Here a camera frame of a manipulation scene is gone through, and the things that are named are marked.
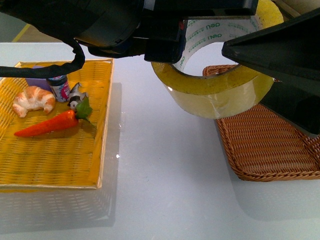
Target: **purple object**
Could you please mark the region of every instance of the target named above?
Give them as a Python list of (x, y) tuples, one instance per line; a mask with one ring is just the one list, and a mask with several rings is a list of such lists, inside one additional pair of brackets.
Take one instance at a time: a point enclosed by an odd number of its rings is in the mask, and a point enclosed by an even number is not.
[[(43, 68), (42, 66), (34, 66), (33, 69)], [(50, 85), (45, 78), (26, 78), (26, 82), (29, 86), (37, 86), (49, 92), (52, 92)]]

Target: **brown wicker basket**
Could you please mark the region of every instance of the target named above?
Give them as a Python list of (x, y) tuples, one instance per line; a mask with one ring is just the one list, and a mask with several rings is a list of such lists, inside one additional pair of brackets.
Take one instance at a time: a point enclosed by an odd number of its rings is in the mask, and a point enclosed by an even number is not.
[[(208, 66), (203, 75), (234, 65)], [(309, 138), (258, 104), (246, 112), (216, 120), (228, 162), (245, 181), (320, 179), (320, 138)]]

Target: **tape roll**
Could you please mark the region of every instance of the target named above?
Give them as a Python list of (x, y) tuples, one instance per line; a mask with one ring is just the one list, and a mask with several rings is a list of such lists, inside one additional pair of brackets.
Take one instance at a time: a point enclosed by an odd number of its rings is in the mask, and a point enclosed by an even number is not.
[(273, 79), (242, 65), (214, 76), (183, 73), (190, 57), (202, 47), (225, 42), (283, 22), (271, 0), (259, 0), (249, 19), (189, 20), (186, 46), (176, 64), (152, 62), (155, 74), (176, 103), (185, 111), (204, 118), (219, 119), (242, 113), (256, 105), (270, 90)]

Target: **croissant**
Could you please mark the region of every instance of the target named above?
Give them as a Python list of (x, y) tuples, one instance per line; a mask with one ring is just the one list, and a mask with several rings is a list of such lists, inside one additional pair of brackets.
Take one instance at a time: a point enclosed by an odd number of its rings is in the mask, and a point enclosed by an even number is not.
[(55, 105), (56, 98), (51, 92), (38, 86), (28, 86), (15, 96), (12, 109), (20, 118), (24, 118), (29, 110), (43, 109), (48, 114)]

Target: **toy carrot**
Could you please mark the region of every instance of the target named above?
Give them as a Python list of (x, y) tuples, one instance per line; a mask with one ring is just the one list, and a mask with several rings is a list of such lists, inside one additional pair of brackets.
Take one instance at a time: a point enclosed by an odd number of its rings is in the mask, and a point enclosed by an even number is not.
[(17, 131), (14, 133), (14, 135), (17, 137), (33, 137), (58, 130), (72, 128), (78, 125), (79, 119), (89, 121), (87, 117), (91, 114), (91, 112), (92, 108), (89, 106), (89, 99), (86, 97), (76, 106), (76, 112), (74, 110), (64, 111), (49, 120)]

